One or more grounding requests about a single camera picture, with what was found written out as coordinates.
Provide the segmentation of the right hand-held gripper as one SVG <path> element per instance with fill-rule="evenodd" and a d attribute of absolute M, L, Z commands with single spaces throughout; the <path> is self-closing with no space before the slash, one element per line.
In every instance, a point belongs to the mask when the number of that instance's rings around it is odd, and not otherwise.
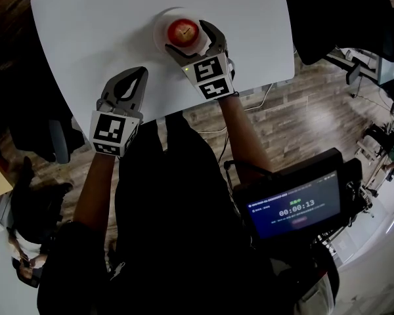
<path fill-rule="evenodd" d="M 210 22 L 199 20 L 199 23 L 210 40 L 204 54 L 194 52 L 187 55 L 170 44 L 165 44 L 165 50 L 181 66 L 191 84 L 204 99 L 226 98 L 236 93 L 233 86 L 235 64 L 229 58 L 226 38 Z"/>

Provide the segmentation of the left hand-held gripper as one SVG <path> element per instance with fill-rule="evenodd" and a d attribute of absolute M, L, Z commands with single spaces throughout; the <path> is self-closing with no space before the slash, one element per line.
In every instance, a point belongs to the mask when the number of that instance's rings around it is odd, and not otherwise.
<path fill-rule="evenodd" d="M 136 137 L 148 80 L 144 66 L 130 68 L 105 85 L 92 112 L 89 142 L 96 153 L 122 158 Z"/>

